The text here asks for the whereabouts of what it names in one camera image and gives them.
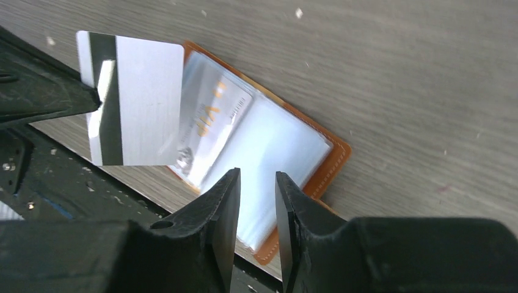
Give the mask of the silver striped credit card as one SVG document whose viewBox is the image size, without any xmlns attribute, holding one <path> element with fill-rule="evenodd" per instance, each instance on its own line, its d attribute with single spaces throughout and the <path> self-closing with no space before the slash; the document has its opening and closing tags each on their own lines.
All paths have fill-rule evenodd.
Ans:
<svg viewBox="0 0 518 293">
<path fill-rule="evenodd" d="M 184 48 L 179 44 L 76 33 L 81 80 L 100 107 L 86 115 L 97 166 L 171 165 L 178 155 Z"/>
</svg>

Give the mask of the brown leather card holder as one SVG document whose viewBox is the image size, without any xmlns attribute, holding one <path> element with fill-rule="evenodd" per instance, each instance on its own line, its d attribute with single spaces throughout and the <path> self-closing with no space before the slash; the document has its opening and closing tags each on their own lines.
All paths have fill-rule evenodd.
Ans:
<svg viewBox="0 0 518 293">
<path fill-rule="evenodd" d="M 241 171 L 237 238 L 257 263 L 269 264 L 279 251 L 275 215 L 275 174 L 287 173 L 313 199 L 319 199 L 351 155 L 351 147 L 278 95 L 194 42 L 184 43 L 183 83 L 188 66 L 207 64 L 251 89 L 253 101 L 200 186 L 199 194 L 232 168 Z"/>
</svg>

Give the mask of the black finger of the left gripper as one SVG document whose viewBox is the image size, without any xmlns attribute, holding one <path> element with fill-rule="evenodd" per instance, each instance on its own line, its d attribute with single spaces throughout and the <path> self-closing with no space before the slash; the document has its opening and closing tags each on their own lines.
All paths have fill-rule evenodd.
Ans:
<svg viewBox="0 0 518 293">
<path fill-rule="evenodd" d="M 1 28 L 1 128 L 96 111 L 97 90 L 66 64 Z"/>
</svg>

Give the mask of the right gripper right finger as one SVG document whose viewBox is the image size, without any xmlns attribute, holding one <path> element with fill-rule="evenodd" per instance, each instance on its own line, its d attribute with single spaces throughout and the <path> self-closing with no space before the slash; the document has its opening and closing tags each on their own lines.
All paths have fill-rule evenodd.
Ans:
<svg viewBox="0 0 518 293">
<path fill-rule="evenodd" d="M 344 220 L 275 176 L 285 292 L 516 292 L 517 238 L 468 217 Z"/>
</svg>

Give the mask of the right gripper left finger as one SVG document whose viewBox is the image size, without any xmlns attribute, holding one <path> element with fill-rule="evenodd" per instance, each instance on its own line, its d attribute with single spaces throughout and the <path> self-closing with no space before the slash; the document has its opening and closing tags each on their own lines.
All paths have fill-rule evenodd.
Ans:
<svg viewBox="0 0 518 293">
<path fill-rule="evenodd" d="M 1 222 L 2 292 L 229 292 L 241 171 L 177 212 L 132 220 Z"/>
</svg>

